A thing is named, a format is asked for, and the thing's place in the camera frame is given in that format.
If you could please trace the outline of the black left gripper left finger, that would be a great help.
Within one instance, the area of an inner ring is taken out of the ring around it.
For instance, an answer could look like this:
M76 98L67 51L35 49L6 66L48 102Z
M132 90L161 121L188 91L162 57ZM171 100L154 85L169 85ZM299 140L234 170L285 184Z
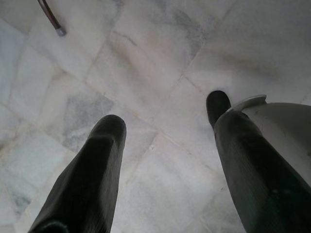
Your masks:
M108 233L119 190L126 125L101 118L85 144L58 176L31 233Z

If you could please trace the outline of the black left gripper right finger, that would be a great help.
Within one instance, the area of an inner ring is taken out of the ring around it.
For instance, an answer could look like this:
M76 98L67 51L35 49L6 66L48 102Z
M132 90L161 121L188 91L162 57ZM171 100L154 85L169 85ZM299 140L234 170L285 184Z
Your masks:
M310 232L310 186L250 118L227 112L217 120L214 135L229 192L246 232Z

